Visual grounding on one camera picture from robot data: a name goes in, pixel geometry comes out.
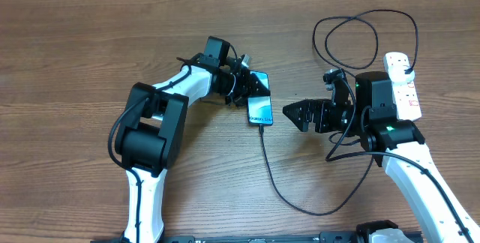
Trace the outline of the Samsung Galaxy smartphone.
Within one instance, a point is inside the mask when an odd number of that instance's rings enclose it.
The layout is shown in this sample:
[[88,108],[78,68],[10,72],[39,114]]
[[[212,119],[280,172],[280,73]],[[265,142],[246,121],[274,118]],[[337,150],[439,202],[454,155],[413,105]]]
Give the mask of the Samsung Galaxy smartphone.
[[251,125],[273,125],[271,97],[249,97],[247,116]]

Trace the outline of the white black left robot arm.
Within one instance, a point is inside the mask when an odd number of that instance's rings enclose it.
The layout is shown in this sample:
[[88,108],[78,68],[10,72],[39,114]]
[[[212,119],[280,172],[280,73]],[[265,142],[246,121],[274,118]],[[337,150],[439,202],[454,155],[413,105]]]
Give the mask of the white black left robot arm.
[[188,108],[217,93],[227,105],[246,107],[252,125],[271,125],[267,73],[251,70],[247,54],[230,56],[234,46],[208,37],[205,49],[182,59],[178,74],[154,85],[136,83],[109,132],[110,158],[127,175],[127,226],[117,242],[162,242],[162,207],[167,172],[180,152]]

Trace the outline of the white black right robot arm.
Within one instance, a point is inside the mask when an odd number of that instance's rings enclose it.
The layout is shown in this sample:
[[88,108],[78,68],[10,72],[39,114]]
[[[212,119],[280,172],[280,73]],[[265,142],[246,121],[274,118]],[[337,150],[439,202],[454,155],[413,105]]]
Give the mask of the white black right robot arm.
[[357,136],[362,150],[393,180],[429,242],[478,242],[479,225],[459,203],[431,157],[425,137],[409,119],[397,117],[393,86],[386,72],[355,77],[350,86],[341,70],[326,73],[329,99],[306,99],[283,107],[302,132]]

